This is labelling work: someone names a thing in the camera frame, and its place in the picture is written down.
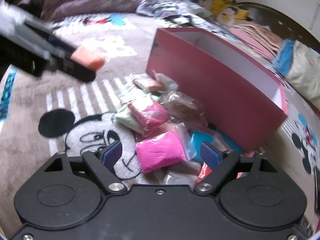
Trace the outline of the orange clay bag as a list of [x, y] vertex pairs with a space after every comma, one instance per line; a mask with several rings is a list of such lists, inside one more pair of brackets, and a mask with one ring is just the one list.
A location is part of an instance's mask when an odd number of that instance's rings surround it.
[[87, 46], [76, 48], [71, 54], [71, 59], [95, 72], [105, 64], [104, 55], [99, 50]]

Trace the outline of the magenta clay bag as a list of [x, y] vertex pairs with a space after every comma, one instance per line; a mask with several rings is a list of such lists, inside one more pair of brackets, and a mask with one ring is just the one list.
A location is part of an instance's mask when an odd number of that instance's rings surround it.
[[144, 174], [187, 160], [182, 141], [175, 131], [137, 143], [136, 154]]

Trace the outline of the blue clay bag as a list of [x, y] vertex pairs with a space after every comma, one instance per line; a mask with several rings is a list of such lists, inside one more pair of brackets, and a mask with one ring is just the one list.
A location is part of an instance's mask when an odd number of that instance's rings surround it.
[[240, 148], [220, 130], [210, 130], [209, 133], [193, 130], [191, 132], [191, 142], [196, 150], [196, 156], [192, 159], [192, 161], [199, 164], [204, 163], [202, 157], [200, 156], [200, 146], [203, 142], [213, 144], [220, 151], [233, 150], [235, 152], [244, 153], [242, 148]]

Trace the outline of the grey clay bag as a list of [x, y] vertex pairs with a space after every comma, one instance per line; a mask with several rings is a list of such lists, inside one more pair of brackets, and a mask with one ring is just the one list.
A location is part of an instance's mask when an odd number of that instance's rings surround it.
[[192, 161], [180, 162], [167, 169], [163, 185], [188, 185], [194, 188], [200, 174], [201, 165]]

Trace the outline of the light green clay bag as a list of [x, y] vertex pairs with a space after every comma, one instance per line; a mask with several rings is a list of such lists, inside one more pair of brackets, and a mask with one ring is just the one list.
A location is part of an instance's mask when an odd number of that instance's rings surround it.
[[123, 107], [121, 107], [121, 109], [115, 114], [115, 119], [117, 120], [117, 122], [137, 133], [145, 133], [144, 127], [133, 114], [130, 108], [130, 103], [127, 103]]

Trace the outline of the pink cardboard box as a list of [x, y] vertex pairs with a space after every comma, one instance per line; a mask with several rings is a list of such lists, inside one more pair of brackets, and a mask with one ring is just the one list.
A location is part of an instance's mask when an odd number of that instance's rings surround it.
[[282, 83], [235, 45], [197, 28], [159, 28], [146, 72], [162, 73], [204, 106], [206, 119], [244, 151], [287, 117]]

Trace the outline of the dark pink clay bag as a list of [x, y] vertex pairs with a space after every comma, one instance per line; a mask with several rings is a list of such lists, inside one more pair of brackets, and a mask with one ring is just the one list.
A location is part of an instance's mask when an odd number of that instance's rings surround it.
[[144, 134], [152, 132], [171, 118], [169, 112], [149, 95], [136, 98], [127, 106]]

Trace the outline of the brown clay bag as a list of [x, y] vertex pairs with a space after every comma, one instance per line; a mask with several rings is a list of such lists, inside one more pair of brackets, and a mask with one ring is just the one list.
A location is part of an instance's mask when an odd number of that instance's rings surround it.
[[160, 102], [170, 115], [178, 120], [188, 123], [207, 123], [203, 104], [182, 92], [166, 92], [160, 96]]

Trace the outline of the tan clay bag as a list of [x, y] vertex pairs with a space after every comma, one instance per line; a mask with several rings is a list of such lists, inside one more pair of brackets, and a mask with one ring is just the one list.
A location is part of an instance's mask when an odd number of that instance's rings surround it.
[[167, 91], [176, 91], [179, 86], [176, 81], [163, 73], [155, 73], [154, 78], [149, 76], [139, 76], [132, 82], [140, 89], [148, 93], [160, 93]]

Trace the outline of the black phone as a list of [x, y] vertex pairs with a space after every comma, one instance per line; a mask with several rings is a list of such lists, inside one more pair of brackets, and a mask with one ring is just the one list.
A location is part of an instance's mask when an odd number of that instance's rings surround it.
[[319, 215], [320, 213], [320, 176], [317, 167], [313, 169], [314, 182], [315, 182], [315, 213]]

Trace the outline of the cream pillow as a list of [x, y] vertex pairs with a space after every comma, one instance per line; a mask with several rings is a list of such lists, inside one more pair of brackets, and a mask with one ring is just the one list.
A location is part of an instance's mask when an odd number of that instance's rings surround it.
[[319, 110], [319, 55], [296, 40], [286, 80]]

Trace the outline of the crumpled grey clothes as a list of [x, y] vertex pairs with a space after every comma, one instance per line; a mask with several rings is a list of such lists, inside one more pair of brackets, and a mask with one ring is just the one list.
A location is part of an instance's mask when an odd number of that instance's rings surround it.
[[136, 13], [166, 19], [178, 25], [186, 23], [209, 32], [218, 32], [220, 27], [208, 20], [212, 13], [191, 0], [143, 0]]

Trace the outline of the folded pink blanket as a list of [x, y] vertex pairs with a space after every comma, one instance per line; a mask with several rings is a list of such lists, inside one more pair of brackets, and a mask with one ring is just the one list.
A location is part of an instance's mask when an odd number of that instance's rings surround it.
[[228, 31], [270, 62], [276, 58], [283, 45], [281, 37], [254, 22], [242, 21], [229, 27]]

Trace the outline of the dark wooden headboard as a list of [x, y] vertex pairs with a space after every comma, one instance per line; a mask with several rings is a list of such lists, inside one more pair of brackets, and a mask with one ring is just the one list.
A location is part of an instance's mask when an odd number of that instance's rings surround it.
[[269, 26], [271, 31], [282, 39], [298, 40], [319, 53], [319, 40], [302, 25], [284, 13], [272, 7], [253, 2], [240, 2], [234, 5], [249, 12], [249, 21]]

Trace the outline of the yellow Pikachu plush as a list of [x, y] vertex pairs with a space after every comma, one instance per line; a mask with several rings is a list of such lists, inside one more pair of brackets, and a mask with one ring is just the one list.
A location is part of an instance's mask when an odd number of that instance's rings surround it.
[[204, 7], [212, 13], [213, 17], [216, 17], [234, 2], [235, 0], [204, 0]]

